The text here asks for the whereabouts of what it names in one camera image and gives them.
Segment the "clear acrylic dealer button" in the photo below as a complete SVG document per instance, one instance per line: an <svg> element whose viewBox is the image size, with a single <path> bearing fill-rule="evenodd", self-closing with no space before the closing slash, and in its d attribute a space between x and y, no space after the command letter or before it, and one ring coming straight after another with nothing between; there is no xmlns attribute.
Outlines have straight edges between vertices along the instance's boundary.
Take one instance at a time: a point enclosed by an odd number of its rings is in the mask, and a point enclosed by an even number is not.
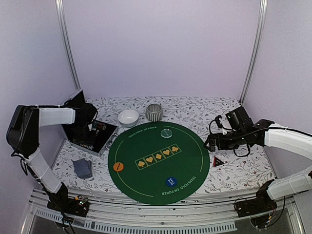
<svg viewBox="0 0 312 234"><path fill-rule="evenodd" d="M163 138L170 138L170 137L172 137L173 132L172 132L171 129L165 128L165 129L162 129L162 130L161 130L160 135L161 135Z"/></svg>

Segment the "orange big blind button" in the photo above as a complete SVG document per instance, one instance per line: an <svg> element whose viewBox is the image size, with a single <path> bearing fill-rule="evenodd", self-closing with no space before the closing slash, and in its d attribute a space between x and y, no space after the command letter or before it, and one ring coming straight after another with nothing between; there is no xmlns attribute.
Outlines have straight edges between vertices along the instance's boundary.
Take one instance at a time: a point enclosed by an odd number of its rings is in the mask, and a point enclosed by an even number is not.
<svg viewBox="0 0 312 234"><path fill-rule="evenodd" d="M123 171L124 169L124 164L121 163L121 162L116 162L114 165L113 165L113 169L115 172L121 172Z"/></svg>

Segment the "blue small blind button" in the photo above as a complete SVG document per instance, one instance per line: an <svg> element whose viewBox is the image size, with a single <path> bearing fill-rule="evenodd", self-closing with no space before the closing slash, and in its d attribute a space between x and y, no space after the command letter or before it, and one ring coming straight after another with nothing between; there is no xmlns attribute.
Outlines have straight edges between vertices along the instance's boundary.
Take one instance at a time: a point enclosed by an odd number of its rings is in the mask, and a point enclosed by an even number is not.
<svg viewBox="0 0 312 234"><path fill-rule="evenodd" d="M172 177L172 176L168 177L165 180L165 184L166 184L166 186L173 188L177 185L177 179L175 177Z"/></svg>

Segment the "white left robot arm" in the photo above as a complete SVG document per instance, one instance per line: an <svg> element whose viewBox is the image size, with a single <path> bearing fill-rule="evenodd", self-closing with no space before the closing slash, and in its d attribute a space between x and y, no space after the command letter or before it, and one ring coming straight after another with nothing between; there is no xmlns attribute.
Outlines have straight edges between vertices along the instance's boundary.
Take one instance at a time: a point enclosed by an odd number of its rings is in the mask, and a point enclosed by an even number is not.
<svg viewBox="0 0 312 234"><path fill-rule="evenodd" d="M90 135L90 125L98 115L95 106L85 103L81 107L65 105L18 105L9 124L6 140L18 156L25 174L42 185L50 200L63 212L73 204L67 187L52 172L39 148L39 130L44 126L72 125L75 136L85 140Z"/></svg>

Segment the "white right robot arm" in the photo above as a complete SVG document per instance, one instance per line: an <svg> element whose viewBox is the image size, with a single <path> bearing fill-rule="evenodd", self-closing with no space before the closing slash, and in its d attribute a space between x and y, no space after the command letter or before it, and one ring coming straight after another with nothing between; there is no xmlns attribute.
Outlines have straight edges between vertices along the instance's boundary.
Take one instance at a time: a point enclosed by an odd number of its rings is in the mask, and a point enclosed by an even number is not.
<svg viewBox="0 0 312 234"><path fill-rule="evenodd" d="M230 127L225 128L221 116L213 121L221 133L209 133L204 148L209 152L216 150L236 151L241 145L251 148L254 145L282 149L305 158L312 157L311 134L284 127L271 120L261 119L253 123L244 107L240 106L226 115ZM273 179L263 184L256 192L252 202L255 212L261 213L271 202L288 195L299 194L311 190L312 168L306 169L282 179Z"/></svg>

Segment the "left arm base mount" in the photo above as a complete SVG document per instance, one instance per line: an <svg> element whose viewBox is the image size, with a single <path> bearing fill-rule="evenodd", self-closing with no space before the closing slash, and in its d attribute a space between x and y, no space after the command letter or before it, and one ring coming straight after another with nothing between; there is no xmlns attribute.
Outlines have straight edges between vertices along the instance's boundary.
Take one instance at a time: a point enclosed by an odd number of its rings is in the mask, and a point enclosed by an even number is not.
<svg viewBox="0 0 312 234"><path fill-rule="evenodd" d="M89 211L90 203L84 198L53 197L50 198L47 208L59 211L64 214L86 217Z"/></svg>

